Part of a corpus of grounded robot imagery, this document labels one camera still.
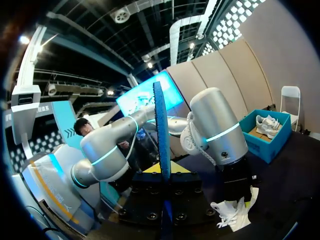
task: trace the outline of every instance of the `yellow stripe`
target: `yellow stripe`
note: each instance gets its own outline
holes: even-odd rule
[[[44,179],[41,177],[37,166],[35,165],[35,162],[31,161],[31,166],[33,167],[33,170],[35,172],[35,175],[37,176],[39,182],[41,183],[43,189],[46,191],[46,193],[49,195],[49,197],[51,198],[51,200],[58,206],[58,208],[65,214],[67,215],[75,224],[78,224],[79,221],[77,219],[75,219],[72,214],[70,212],[68,212],[64,206],[62,206],[62,204],[55,198],[55,196],[53,195],[53,193],[50,191],[50,189],[48,188],[48,186],[46,185]]]

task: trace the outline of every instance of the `white booth wall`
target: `white booth wall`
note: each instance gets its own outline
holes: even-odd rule
[[[239,30],[263,68],[276,109],[280,110],[281,88],[298,86],[299,122],[320,133],[320,60],[302,26],[278,0],[268,0]]]

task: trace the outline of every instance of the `blue panel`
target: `blue panel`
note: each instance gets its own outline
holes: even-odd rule
[[[116,99],[124,116],[133,114],[141,106],[155,103],[153,91],[155,82],[161,83],[166,110],[184,101],[169,74],[166,71],[162,71]]]
[[[53,101],[52,109],[55,122],[58,125],[61,136],[66,144],[70,147],[82,150],[80,141],[83,136],[79,136],[74,132],[74,124],[76,116],[69,101]]]

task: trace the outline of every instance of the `spotlight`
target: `spotlight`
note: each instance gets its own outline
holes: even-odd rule
[[[27,36],[21,36],[19,38],[19,41],[20,41],[20,43],[25,44],[25,45],[30,43],[30,39]]]

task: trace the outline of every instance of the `cardboard box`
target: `cardboard box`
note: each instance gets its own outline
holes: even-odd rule
[[[282,128],[273,139],[269,139],[267,136],[256,132],[257,115],[260,115],[263,118],[270,115],[271,117],[278,119]],[[248,116],[242,119],[239,124],[245,141],[248,144],[249,151],[266,161],[268,164],[279,153],[292,132],[290,114],[276,111],[253,110]]]

